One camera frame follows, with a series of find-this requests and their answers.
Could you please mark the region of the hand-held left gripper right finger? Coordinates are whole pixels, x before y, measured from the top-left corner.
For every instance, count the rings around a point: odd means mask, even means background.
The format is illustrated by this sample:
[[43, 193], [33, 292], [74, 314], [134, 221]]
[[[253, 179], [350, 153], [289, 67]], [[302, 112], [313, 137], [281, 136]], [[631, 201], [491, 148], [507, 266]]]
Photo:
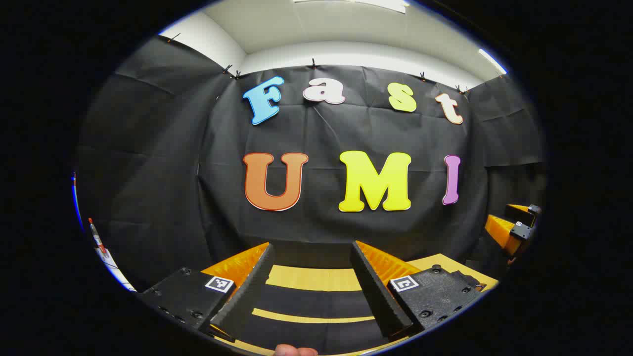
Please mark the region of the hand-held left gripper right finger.
[[352, 243], [350, 260], [380, 331], [393, 339], [436, 328], [486, 287], [458, 270], [420, 269], [361, 241]]

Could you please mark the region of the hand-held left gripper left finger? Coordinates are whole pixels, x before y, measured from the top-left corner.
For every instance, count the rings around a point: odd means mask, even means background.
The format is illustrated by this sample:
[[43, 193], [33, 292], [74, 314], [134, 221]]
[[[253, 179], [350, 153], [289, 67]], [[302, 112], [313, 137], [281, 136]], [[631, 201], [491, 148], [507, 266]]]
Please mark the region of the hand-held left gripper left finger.
[[199, 333], [239, 339], [275, 262], [269, 242], [202, 271], [182, 267], [139, 294], [147, 306]]

